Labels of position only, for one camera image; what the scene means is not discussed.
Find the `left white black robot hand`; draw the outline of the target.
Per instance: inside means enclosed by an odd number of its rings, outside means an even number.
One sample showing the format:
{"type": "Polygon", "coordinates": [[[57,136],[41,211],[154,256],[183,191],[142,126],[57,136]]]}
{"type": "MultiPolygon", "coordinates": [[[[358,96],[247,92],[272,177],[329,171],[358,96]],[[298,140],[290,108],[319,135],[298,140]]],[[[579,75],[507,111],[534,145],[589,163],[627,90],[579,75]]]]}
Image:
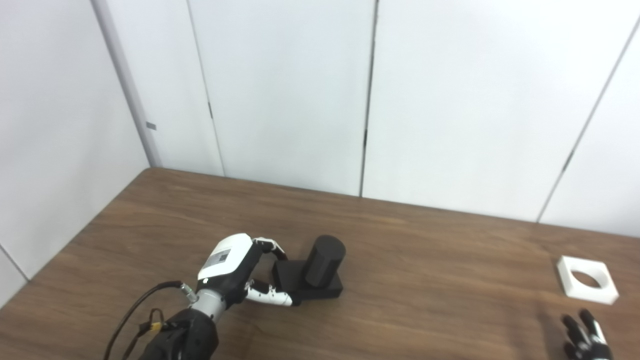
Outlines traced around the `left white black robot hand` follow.
{"type": "Polygon", "coordinates": [[[229,309],[244,300],[275,306],[299,306],[302,301],[267,282],[254,280],[252,273],[263,255],[273,254],[277,260],[288,257],[279,244],[270,238],[253,238],[240,233],[229,235],[215,246],[198,272],[197,301],[194,307],[206,312],[229,309]]]}

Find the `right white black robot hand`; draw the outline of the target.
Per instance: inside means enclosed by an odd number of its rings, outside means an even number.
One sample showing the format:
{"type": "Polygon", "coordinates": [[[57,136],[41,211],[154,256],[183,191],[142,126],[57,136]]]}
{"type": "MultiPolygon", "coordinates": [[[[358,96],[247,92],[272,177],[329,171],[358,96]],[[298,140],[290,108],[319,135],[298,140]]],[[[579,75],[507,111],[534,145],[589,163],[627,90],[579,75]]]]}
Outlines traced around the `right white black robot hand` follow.
{"type": "Polygon", "coordinates": [[[582,323],[568,314],[563,314],[561,317],[568,338],[563,346],[567,358],[569,360],[612,360],[613,353],[601,324],[587,309],[581,309],[578,316],[582,323]]]}

